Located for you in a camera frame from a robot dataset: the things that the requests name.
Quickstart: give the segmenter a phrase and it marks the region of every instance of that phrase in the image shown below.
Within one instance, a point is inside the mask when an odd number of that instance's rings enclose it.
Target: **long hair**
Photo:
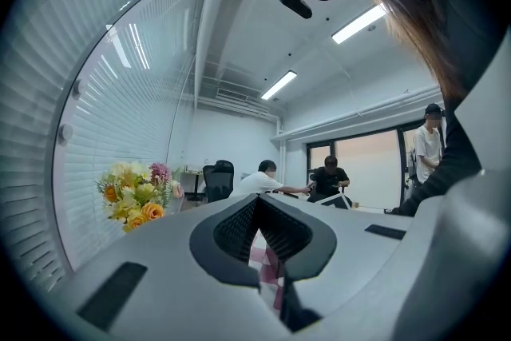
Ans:
[[[447,0],[376,0],[388,11],[390,31],[412,45],[437,79],[444,97],[463,99],[466,90],[457,75],[446,36]]]

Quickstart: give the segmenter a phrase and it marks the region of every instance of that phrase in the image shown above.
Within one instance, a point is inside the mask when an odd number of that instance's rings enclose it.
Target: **flower bouquet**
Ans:
[[[125,232],[150,220],[159,219],[172,197],[183,197],[184,191],[167,165],[150,167],[138,162],[117,162],[96,183],[105,198],[109,219],[119,220]]]

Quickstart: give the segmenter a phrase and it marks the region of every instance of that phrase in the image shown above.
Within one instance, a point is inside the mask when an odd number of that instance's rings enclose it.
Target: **white shirt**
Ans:
[[[248,195],[250,193],[265,193],[266,191],[275,191],[283,187],[275,179],[270,178],[264,172],[256,172],[244,178],[229,197]]]
[[[426,157],[434,163],[440,162],[442,157],[442,143],[440,142],[440,133],[433,128],[433,132],[429,133],[423,125],[414,136],[415,155],[417,157],[417,179],[423,184],[430,177],[433,169],[422,163],[420,156]]]

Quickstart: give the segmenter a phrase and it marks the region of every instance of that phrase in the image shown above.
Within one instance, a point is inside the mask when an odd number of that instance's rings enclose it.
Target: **man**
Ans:
[[[309,193],[311,191],[310,188],[292,188],[280,184],[274,179],[276,170],[277,165],[275,165],[275,162],[270,160],[261,162],[258,172],[244,178],[229,197],[248,195],[250,193],[265,193],[268,191],[284,193]]]
[[[424,125],[417,129],[414,137],[419,184],[427,181],[442,158],[442,143],[438,132],[438,127],[442,124],[442,110],[436,104],[429,104],[424,118]]]
[[[339,188],[345,188],[350,184],[348,175],[344,169],[337,167],[337,158],[329,156],[325,158],[325,166],[317,168],[311,175],[313,182],[309,184],[311,187],[316,185],[316,193],[309,198],[310,202],[317,202],[329,196],[337,195]]]

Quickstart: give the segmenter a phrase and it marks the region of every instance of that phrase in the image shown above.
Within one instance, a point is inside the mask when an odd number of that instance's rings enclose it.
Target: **office chair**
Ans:
[[[229,161],[221,160],[214,166],[204,166],[202,172],[208,203],[227,199],[234,188],[234,165]]]

